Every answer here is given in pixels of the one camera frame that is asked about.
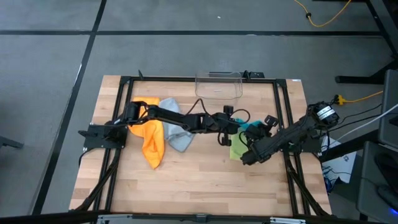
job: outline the orange cloth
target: orange cloth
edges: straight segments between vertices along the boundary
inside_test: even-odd
[[[134,97],[133,101],[145,101],[148,105],[159,105],[160,99],[156,97]],[[140,109],[139,115],[145,112],[144,107]],[[136,136],[144,138],[142,153],[155,169],[159,166],[164,155],[164,134],[161,121],[148,121],[141,125],[129,126],[130,131]]]

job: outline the white paper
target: white paper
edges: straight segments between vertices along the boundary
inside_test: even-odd
[[[335,140],[332,138],[330,138],[330,143],[333,143],[330,145],[330,148],[340,145],[340,142],[337,141],[335,142]],[[322,152],[326,151],[327,145],[328,145],[328,138],[327,136],[325,136],[322,141]],[[351,152],[342,157],[322,163],[323,175],[329,180],[333,180],[333,183],[338,177],[341,179],[341,181],[349,183],[349,179],[351,178],[351,175],[349,174],[352,173],[353,171],[355,156],[356,156],[356,151]],[[331,170],[335,173],[345,172],[348,174],[335,174]]]

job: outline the blue object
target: blue object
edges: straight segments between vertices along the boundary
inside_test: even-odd
[[[262,124],[262,121],[260,121],[260,120],[255,121],[255,122],[251,122],[251,123],[244,123],[244,121],[242,119],[235,118],[235,121],[238,122],[238,123],[241,123],[241,128],[243,129],[243,131],[246,130],[249,127],[249,125],[251,125],[251,124],[256,126],[256,127],[259,126],[259,124]]]
[[[395,211],[394,209],[390,208],[390,212],[393,213],[394,215],[398,215],[398,212]]]

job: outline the wooden table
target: wooden table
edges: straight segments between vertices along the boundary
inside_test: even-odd
[[[112,117],[120,76],[104,76],[93,115],[95,124]],[[287,80],[294,120],[305,114],[303,86],[300,80]],[[134,82],[134,96],[173,97],[182,113],[197,99],[191,82]],[[287,123],[282,90],[284,121]],[[277,117],[271,84],[243,83],[243,96],[235,100],[205,100],[209,113],[223,110],[223,105],[244,108],[251,121]],[[192,113],[202,112],[197,106]],[[246,119],[245,114],[238,117]],[[290,216],[290,197],[283,156],[274,154],[263,164],[244,166],[229,159],[229,148],[217,143],[217,134],[197,134],[189,148],[180,153],[165,142],[165,154],[156,170],[150,168],[141,152],[143,139],[129,133],[122,150],[115,185],[112,212],[173,213],[212,215]],[[77,175],[70,208],[79,206],[97,184],[104,149],[85,155]],[[301,155],[305,183],[323,209],[331,212],[320,163],[312,154]],[[104,208],[107,186],[100,208]],[[303,213],[300,191],[296,186],[298,208]]]

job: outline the black desk leg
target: black desk leg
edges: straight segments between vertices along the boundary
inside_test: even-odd
[[[371,75],[370,77],[347,77],[347,76],[336,76],[335,81],[337,83],[357,83],[357,84],[384,84],[384,75],[386,74],[387,70],[396,70],[398,69],[397,60],[394,59],[388,65],[384,66],[384,68],[380,69],[375,74]]]
[[[360,221],[367,221],[368,220],[368,216],[360,213],[359,214],[359,220]]]
[[[20,149],[24,145],[22,143],[19,143],[19,142],[13,141],[11,139],[4,138],[4,137],[0,136],[0,147],[1,146],[11,146],[11,147]]]
[[[345,154],[358,151],[363,148],[363,144],[365,143],[365,141],[378,142],[378,132],[379,130],[376,129],[358,138],[354,138],[348,142],[344,142],[343,144],[330,148],[329,150],[322,153],[322,156],[319,157],[319,160],[321,162],[326,162],[332,159],[339,158]]]

